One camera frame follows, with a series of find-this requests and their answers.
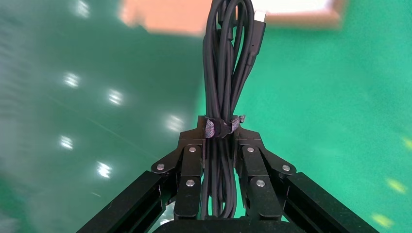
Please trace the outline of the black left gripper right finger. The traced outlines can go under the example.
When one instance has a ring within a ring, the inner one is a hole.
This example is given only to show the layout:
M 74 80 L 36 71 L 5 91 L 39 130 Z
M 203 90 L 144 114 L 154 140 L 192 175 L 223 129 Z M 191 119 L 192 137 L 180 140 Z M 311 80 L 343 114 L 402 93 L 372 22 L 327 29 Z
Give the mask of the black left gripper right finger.
M 262 233 L 374 233 L 376 229 L 295 166 L 267 150 L 259 133 L 235 132 L 245 214 Z

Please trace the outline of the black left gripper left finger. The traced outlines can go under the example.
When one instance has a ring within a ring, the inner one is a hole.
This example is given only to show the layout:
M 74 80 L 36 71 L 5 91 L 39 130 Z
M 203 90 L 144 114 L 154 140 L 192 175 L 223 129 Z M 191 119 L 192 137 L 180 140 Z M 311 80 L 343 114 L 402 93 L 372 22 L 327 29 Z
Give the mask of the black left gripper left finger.
M 174 202 L 174 220 L 196 220 L 200 214 L 201 176 L 205 157 L 205 124 L 180 133 L 175 150 L 153 163 L 79 229 L 80 233 L 179 233 L 165 223 L 153 226 Z

